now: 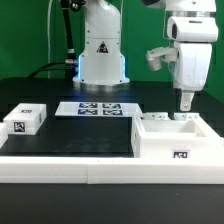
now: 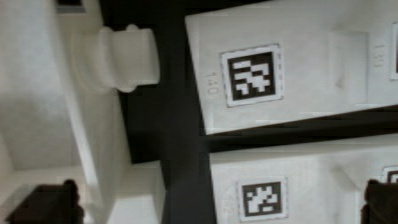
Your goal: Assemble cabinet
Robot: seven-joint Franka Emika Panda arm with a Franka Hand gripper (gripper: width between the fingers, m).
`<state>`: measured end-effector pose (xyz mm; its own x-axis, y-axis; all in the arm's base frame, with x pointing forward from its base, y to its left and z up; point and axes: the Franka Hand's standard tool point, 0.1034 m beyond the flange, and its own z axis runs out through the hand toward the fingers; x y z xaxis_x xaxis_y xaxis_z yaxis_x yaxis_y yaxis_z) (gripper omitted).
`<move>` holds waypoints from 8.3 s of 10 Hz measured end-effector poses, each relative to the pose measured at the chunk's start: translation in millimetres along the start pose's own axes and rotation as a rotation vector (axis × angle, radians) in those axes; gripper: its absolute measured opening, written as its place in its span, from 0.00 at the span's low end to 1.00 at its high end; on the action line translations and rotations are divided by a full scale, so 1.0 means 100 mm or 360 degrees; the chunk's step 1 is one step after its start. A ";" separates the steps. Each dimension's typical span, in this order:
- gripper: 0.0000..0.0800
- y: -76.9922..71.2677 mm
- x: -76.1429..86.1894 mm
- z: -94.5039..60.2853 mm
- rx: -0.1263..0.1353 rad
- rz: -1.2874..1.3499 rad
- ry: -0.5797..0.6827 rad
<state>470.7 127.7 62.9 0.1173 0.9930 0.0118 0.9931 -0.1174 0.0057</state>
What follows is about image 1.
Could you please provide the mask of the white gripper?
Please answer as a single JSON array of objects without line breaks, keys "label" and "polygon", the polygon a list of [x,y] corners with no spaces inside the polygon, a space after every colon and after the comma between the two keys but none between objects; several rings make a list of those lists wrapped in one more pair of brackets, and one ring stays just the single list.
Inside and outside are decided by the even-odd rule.
[{"label": "white gripper", "polygon": [[167,36],[178,51],[173,76],[181,92],[180,110],[190,111],[194,92],[206,83],[212,42],[218,38],[218,27],[212,17],[171,16],[167,22]]}]

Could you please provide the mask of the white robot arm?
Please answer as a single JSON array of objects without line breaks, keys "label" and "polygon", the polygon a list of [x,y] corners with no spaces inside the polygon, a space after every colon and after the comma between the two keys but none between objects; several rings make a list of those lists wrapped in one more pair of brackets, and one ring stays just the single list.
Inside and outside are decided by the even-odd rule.
[{"label": "white robot arm", "polygon": [[[180,109],[189,111],[194,93],[206,83],[212,43],[218,38],[216,0],[140,0],[149,8],[165,11],[163,35],[167,47],[149,50],[149,67],[158,71],[166,62],[173,87],[181,91]],[[121,14],[106,0],[85,4],[85,48],[79,56],[76,86],[108,91],[129,82],[120,52]]]}]

